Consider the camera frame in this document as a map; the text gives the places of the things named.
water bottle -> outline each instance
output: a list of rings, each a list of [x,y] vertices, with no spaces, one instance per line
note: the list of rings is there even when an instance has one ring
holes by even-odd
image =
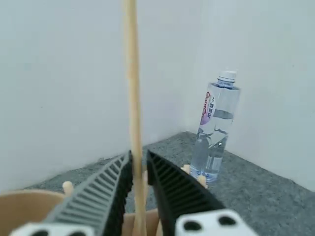
[[[228,130],[239,100],[240,89],[234,86],[235,77],[235,71],[221,72],[216,83],[209,83],[204,100],[190,175],[205,176],[207,184],[218,178]]]

bottle cap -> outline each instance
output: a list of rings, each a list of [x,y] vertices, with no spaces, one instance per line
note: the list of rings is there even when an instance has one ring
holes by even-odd
[[[219,80],[227,81],[227,82],[235,82],[236,71],[222,71],[219,75]]]

floor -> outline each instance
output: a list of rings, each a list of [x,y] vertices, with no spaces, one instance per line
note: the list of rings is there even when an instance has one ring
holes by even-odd
[[[184,132],[148,145],[144,152],[150,149],[182,166],[190,163],[194,141],[194,134]],[[100,160],[81,169],[68,171],[29,188],[62,192],[64,181],[69,180],[78,185],[107,161]],[[219,180],[210,186],[210,191],[226,207],[237,211],[261,236],[315,235],[314,192],[232,153],[225,153]],[[146,207],[156,208],[151,188]],[[126,212],[134,212],[132,191],[127,198]]]

wooden stick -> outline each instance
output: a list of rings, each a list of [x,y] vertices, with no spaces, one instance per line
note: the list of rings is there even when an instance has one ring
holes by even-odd
[[[124,33],[127,78],[129,81],[129,132],[133,156],[133,183],[135,190],[135,225],[137,236],[146,236],[145,206],[141,173],[141,135],[139,102],[139,59],[136,1],[124,0]]]

water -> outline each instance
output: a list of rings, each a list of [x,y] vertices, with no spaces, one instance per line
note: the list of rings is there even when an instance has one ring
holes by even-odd
[[[211,124],[208,124],[207,127],[210,127],[211,132],[205,134],[203,129],[199,128],[190,164],[190,174],[193,177],[203,175],[207,183],[218,178],[228,138],[228,129],[232,121],[232,113],[215,109],[211,122],[209,122]]]

